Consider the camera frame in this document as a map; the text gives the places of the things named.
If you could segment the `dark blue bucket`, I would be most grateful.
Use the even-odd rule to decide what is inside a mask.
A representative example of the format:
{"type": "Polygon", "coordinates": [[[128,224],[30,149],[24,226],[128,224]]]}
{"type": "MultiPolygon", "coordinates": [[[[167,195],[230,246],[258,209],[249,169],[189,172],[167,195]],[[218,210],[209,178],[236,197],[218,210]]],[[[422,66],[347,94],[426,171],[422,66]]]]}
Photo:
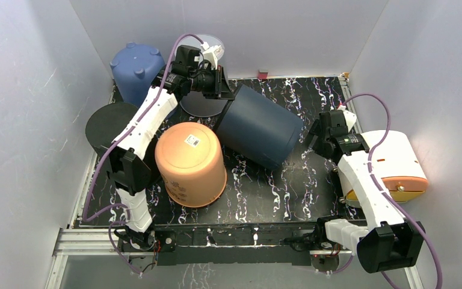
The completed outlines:
{"type": "Polygon", "coordinates": [[[225,147],[276,170],[293,151],[303,120],[251,87],[239,84],[214,125],[225,147]]]}

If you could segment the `orange bucket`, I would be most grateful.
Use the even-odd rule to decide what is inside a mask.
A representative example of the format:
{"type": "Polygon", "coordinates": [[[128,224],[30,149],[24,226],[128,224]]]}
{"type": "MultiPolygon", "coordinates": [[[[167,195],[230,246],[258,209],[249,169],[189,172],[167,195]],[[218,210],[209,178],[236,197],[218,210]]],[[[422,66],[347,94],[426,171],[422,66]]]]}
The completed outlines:
{"type": "Polygon", "coordinates": [[[215,202],[226,187],[220,141],[197,122],[182,122],[167,129],[155,148],[155,161],[169,197],[190,208],[215,202]]]}

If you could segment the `large black bucket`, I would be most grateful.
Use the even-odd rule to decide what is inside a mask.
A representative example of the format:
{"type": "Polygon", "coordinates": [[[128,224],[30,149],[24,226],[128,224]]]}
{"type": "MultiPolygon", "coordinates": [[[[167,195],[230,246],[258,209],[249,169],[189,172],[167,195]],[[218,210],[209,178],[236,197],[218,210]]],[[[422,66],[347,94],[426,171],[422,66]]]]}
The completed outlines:
{"type": "MultiPolygon", "coordinates": [[[[93,113],[86,124],[85,135],[99,157],[104,155],[112,141],[125,130],[137,111],[138,108],[132,104],[115,102],[93,113]]],[[[155,161],[157,143],[158,137],[153,136],[146,149],[134,149],[135,153],[145,153],[141,162],[131,152],[117,147],[103,162],[100,173],[114,181],[117,188],[128,192],[136,193],[150,187],[160,179],[155,161]]]]}

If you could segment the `blue plastic bucket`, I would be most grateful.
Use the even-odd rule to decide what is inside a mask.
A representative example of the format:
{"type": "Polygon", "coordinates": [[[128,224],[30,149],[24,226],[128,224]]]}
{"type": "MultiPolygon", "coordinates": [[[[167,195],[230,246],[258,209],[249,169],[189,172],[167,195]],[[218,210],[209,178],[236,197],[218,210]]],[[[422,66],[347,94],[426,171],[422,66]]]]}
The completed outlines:
{"type": "Polygon", "coordinates": [[[165,60],[159,49],[129,42],[116,53],[109,66],[123,101],[139,108],[153,80],[165,67],[165,60]]]}

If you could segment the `grey plastic bucket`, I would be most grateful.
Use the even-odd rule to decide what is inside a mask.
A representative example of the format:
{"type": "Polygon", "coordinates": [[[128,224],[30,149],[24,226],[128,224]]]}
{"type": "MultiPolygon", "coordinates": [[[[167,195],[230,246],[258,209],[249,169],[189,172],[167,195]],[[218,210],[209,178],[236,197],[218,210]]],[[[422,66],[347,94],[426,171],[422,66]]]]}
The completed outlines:
{"type": "MultiPolygon", "coordinates": [[[[223,45],[223,42],[215,36],[209,34],[193,34],[183,38],[177,47],[180,45],[188,45],[199,48],[202,51],[200,45],[204,42],[208,42],[210,46],[223,45]]],[[[223,66],[222,58],[219,60],[219,65],[221,66],[223,66]]],[[[216,116],[221,113],[225,104],[226,100],[207,99],[200,92],[189,92],[188,95],[180,100],[180,105],[185,112],[195,117],[216,116]]]]}

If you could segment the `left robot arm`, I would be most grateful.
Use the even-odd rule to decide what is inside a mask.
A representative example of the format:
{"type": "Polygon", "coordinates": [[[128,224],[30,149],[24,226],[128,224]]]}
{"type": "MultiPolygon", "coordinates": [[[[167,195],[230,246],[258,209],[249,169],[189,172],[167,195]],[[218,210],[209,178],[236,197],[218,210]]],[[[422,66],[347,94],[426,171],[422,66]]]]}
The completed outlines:
{"type": "Polygon", "coordinates": [[[166,71],[166,63],[159,50],[149,46],[129,43],[110,63],[116,84],[124,83],[127,73],[129,84],[134,85],[142,104],[123,131],[111,142],[100,159],[109,161],[109,179],[115,182],[116,192],[121,198],[118,207],[127,214],[122,222],[125,234],[119,237],[132,247],[149,250],[155,245],[156,235],[150,230],[153,218],[146,201],[146,188],[152,169],[145,163],[147,150],[164,119],[178,105],[175,92],[193,89],[195,79],[204,73],[217,74],[224,82],[223,67],[218,63],[224,54],[223,45],[203,42],[193,57],[195,67],[189,69],[189,84],[174,82],[174,73],[166,71]]]}

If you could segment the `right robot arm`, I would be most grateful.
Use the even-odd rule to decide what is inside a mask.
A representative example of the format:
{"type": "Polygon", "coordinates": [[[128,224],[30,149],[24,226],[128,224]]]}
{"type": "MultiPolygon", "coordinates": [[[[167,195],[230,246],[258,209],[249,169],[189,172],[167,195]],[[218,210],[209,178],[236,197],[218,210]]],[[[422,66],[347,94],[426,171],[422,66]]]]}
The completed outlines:
{"type": "Polygon", "coordinates": [[[321,113],[308,138],[313,150],[337,164],[343,195],[357,202],[366,224],[342,217],[318,219],[315,243],[322,249],[340,244],[356,256],[363,269],[376,273],[416,264],[423,237],[419,228],[396,208],[425,192],[427,177],[408,137],[399,131],[354,134],[356,115],[347,110],[321,113]]]}

